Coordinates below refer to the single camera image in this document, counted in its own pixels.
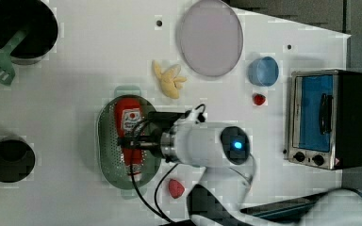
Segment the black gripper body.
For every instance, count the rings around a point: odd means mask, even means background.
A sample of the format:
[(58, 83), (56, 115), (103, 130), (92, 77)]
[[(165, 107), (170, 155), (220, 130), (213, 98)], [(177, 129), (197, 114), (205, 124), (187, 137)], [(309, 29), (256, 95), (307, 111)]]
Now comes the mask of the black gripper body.
[(161, 137), (177, 120), (184, 118), (184, 113), (149, 112), (145, 119), (131, 123), (131, 130), (118, 137), (118, 144), (122, 148), (149, 151), (156, 158), (164, 158)]

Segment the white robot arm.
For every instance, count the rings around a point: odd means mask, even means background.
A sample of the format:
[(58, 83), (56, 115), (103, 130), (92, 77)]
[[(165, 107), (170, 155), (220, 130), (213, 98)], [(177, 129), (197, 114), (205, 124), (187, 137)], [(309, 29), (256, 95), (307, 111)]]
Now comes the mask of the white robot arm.
[(275, 222), (248, 215), (240, 205), (250, 191), (256, 163), (250, 140), (239, 127), (205, 122), (201, 113), (151, 112), (133, 117), (118, 137), (121, 147), (144, 150), (174, 164), (203, 167), (187, 196), (194, 226), (362, 226), (362, 191), (333, 189), (295, 222)]

